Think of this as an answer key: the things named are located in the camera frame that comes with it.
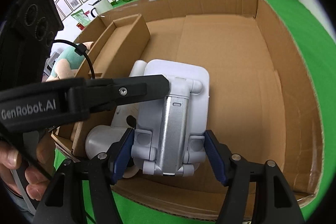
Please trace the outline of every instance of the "screw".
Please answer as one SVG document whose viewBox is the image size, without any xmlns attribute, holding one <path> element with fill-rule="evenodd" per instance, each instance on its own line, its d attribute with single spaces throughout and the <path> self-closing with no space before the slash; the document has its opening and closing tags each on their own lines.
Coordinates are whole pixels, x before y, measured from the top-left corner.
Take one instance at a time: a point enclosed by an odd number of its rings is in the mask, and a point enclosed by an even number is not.
<svg viewBox="0 0 336 224">
<path fill-rule="evenodd" d="M 127 88 L 124 88 L 124 87 L 120 88 L 119 89 L 119 94 L 121 96 L 125 96 L 127 94 Z"/>
<path fill-rule="evenodd" d="M 267 165 L 270 166 L 270 167 L 274 167 L 276 164 L 275 164 L 274 160 L 268 160 Z"/>
<path fill-rule="evenodd" d="M 98 159 L 100 159 L 100 160 L 104 160 L 104 159 L 106 159 L 106 158 L 107 158 L 107 154 L 106 154 L 106 153 L 102 152 L 102 153 L 99 153 L 99 154 L 98 154 Z"/>
<path fill-rule="evenodd" d="M 64 160 L 63 165 L 69 165 L 70 163 L 72 163 L 72 160 L 71 159 L 66 159 L 66 160 Z"/>
<path fill-rule="evenodd" d="M 232 154 L 231 158 L 232 158 L 233 160 L 241 160 L 241 159 L 242 159 L 241 156 L 240 156 L 239 154 Z"/>
</svg>

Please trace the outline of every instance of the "blue gripper pad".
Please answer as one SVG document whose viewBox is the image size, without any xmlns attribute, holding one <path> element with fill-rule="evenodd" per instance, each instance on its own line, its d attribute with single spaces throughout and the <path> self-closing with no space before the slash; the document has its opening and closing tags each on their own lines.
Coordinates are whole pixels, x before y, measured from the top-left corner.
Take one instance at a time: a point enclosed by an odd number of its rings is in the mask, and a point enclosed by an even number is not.
<svg viewBox="0 0 336 224">
<path fill-rule="evenodd" d="M 216 179 L 222 184 L 226 185 L 228 179 L 225 175 L 225 164 L 222 160 L 219 152 L 215 144 L 213 143 L 209 133 L 207 131 L 204 132 L 204 149 L 208 156 L 209 162 L 211 164 L 211 168 L 215 174 Z"/>
<path fill-rule="evenodd" d="M 120 148 L 118 156 L 114 161 L 114 172 L 111 176 L 111 179 L 114 183 L 117 183 L 120 180 L 126 170 L 129 159 L 131 158 L 131 150 L 134 142 L 134 129 L 128 134 L 124 145 Z"/>
</svg>

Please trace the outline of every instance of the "green table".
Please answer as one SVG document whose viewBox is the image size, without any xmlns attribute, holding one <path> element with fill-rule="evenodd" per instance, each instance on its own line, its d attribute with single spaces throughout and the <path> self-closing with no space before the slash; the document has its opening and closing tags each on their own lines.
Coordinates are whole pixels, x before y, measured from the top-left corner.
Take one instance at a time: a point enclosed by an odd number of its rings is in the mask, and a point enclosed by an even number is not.
<svg viewBox="0 0 336 224">
<path fill-rule="evenodd" d="M 311 73 L 322 113 L 324 167 L 320 191 L 313 202 L 302 209 L 307 219 L 328 190 L 336 171 L 336 45 L 323 26 L 298 0 L 267 0 L 292 33 Z M 56 152 L 55 167 L 64 160 Z M 93 216 L 88 182 L 84 182 L 85 208 Z M 113 193 L 121 218 L 131 223 L 201 223 L 171 216 L 138 205 Z"/>
</svg>

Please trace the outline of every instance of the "plush toy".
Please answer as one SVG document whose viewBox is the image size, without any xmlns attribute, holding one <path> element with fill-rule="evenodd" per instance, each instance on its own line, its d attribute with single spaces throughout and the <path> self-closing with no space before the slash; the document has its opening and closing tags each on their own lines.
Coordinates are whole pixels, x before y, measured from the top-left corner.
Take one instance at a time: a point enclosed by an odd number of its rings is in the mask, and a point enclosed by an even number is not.
<svg viewBox="0 0 336 224">
<path fill-rule="evenodd" d="M 83 43 L 87 48 L 87 52 L 91 49 L 93 43 L 94 42 Z M 74 47 L 67 47 L 57 58 L 47 81 L 75 77 L 75 74 L 84 59 L 84 55 L 80 56 L 77 54 Z"/>
</svg>

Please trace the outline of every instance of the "cardboard box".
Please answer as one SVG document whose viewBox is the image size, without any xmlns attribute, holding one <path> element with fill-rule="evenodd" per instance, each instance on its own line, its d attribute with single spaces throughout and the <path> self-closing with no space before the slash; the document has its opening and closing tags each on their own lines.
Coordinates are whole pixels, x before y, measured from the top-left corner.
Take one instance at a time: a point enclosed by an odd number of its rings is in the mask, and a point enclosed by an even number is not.
<svg viewBox="0 0 336 224">
<path fill-rule="evenodd" d="M 322 170 L 318 104 L 300 52 L 268 3 L 139 0 L 95 19 L 76 42 L 89 41 L 105 30 L 101 39 L 111 22 L 139 14 L 147 23 L 151 36 L 148 43 L 138 46 L 142 36 L 149 38 L 144 31 L 147 27 L 142 24 L 136 39 L 125 47 L 118 44 L 123 51 L 113 52 L 108 58 L 102 49 L 101 57 L 104 55 L 109 61 L 96 58 L 95 69 L 110 71 L 112 64 L 118 66 L 114 73 L 102 73 L 102 77 L 115 77 L 119 70 L 120 77 L 129 73 L 131 62 L 123 63 L 129 55 L 147 62 L 164 59 L 206 68 L 210 75 L 207 128 L 233 153 L 249 161 L 275 160 L 300 206 L 313 200 Z M 88 74 L 88 66 L 83 71 Z M 86 137 L 98 122 L 109 124 L 111 118 L 112 113 L 96 114 L 85 130 L 77 128 L 78 140 L 69 152 L 75 155 L 77 146 L 85 141 L 80 136 Z M 66 150 L 66 142 L 58 143 Z M 150 208 L 204 220 L 217 218 L 227 191 L 216 181 L 208 161 L 192 177 L 157 177 L 139 172 L 131 179 L 120 180 L 112 189 Z M 246 219 L 252 217 L 254 195 L 255 184 L 251 183 Z"/>
</svg>

